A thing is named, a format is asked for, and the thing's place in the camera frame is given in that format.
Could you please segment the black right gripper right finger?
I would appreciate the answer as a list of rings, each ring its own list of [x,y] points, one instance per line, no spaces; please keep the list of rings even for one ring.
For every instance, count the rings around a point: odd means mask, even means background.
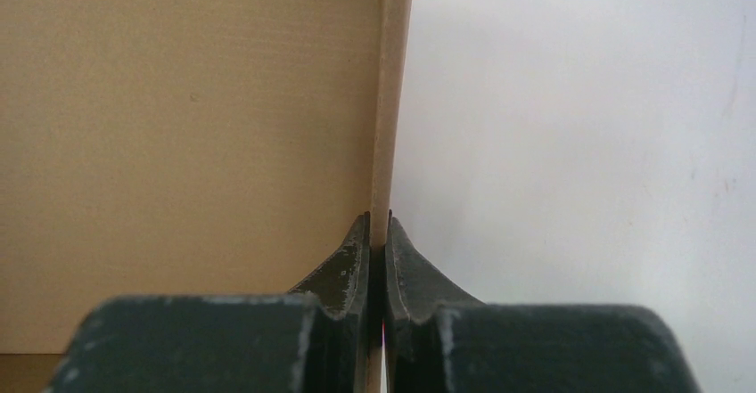
[[[671,329],[623,305],[484,303],[448,279],[397,219],[385,246],[392,392],[696,392]]]

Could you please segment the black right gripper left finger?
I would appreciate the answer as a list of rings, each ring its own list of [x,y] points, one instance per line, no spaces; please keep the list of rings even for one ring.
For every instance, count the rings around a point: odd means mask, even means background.
[[[105,300],[74,334],[50,392],[364,392],[370,218],[276,295]]]

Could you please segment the brown cardboard box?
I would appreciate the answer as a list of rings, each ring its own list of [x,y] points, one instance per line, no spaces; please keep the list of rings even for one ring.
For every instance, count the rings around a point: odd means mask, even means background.
[[[386,241],[412,0],[1,0],[1,389],[119,295],[287,290]]]

